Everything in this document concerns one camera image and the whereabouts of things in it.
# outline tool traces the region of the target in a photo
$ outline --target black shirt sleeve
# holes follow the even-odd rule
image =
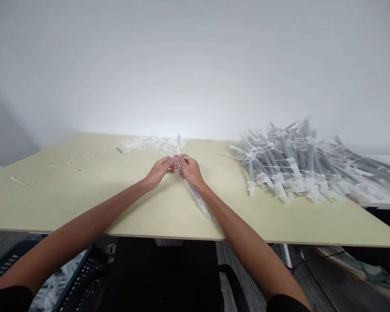
[[[29,288],[12,286],[0,289],[0,311],[27,312],[33,295]]]
[[[310,312],[310,310],[292,297],[276,295],[270,299],[267,312]]]

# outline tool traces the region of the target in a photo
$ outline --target gray carpet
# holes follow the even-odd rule
[[[21,239],[31,236],[37,235],[0,231],[0,255]],[[115,240],[115,237],[104,235],[96,241],[96,245],[104,249],[108,244],[115,243]],[[156,243],[158,246],[181,245],[182,240],[156,239]],[[264,311],[266,303],[263,296],[240,261],[238,261],[231,247],[226,241],[216,242],[216,244],[219,264],[229,264],[233,268],[243,287],[250,310]],[[273,250],[280,256],[278,245],[274,245]],[[293,264],[301,262],[300,257],[292,246],[289,246],[289,251]],[[346,275],[327,260],[309,262],[308,265],[317,273],[318,278],[341,312],[390,311],[390,300],[376,293],[364,282],[357,281]],[[334,312],[326,296],[324,296],[305,265],[300,265],[297,268],[294,277],[302,287],[314,312]],[[221,288],[224,295],[225,311],[236,311],[231,288],[224,274],[221,274]]]

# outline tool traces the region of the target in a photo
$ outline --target black plastic crate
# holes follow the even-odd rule
[[[20,241],[0,257],[0,277],[43,237]],[[91,245],[67,283],[52,312],[89,311],[98,307],[108,272],[105,255]]]

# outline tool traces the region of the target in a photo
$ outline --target wrist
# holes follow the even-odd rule
[[[208,189],[208,185],[205,183],[204,180],[202,180],[202,182],[200,183],[195,183],[193,187],[198,193],[204,192]]]
[[[153,183],[151,181],[149,181],[149,179],[147,177],[145,177],[143,180],[140,180],[137,184],[146,193],[148,193],[156,188],[153,186]]]

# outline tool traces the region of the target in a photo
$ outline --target forearm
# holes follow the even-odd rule
[[[41,285],[104,231],[149,188],[140,181],[63,225],[19,259],[1,278],[0,289],[27,286],[36,294]]]
[[[243,219],[230,209],[207,185],[197,189],[217,219],[237,258],[254,279],[265,300],[277,294],[309,304],[300,286],[270,246]]]

